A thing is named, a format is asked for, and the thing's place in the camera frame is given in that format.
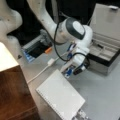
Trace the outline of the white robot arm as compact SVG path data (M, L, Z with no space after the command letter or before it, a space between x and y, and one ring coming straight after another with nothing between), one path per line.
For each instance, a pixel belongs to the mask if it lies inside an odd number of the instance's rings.
M90 65L88 54L92 41L93 31L88 25L82 25L72 17L63 22L55 23L46 10L46 0L27 0L27 3L40 21L42 26L53 39L54 44L64 44L70 41L65 64L60 72L68 78L71 74L77 75Z

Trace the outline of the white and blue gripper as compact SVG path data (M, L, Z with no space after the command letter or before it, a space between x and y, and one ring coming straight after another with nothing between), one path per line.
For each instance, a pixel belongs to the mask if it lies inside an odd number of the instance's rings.
M72 74L78 75L87 69L90 65L88 53L90 50L85 46L78 46L77 43L71 43L68 48L68 61L62 68L65 78L69 78Z

